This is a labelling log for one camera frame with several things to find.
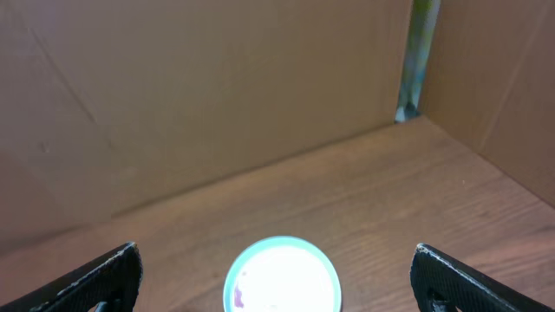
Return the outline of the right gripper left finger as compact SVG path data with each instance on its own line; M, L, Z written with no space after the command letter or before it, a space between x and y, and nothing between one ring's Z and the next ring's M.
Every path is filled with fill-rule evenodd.
M138 246L126 242L113 250L1 307L2 311L132 312L143 266Z

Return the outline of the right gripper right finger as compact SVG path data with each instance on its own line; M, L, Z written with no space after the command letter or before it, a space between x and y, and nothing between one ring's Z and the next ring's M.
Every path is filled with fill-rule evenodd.
M418 244L409 272L423 312L554 312L428 244Z

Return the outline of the light blue rimmed plate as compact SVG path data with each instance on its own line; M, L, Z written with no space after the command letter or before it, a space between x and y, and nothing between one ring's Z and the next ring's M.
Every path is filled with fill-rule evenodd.
M243 250L225 277L225 312L340 312L342 287L330 259L292 236L266 237Z

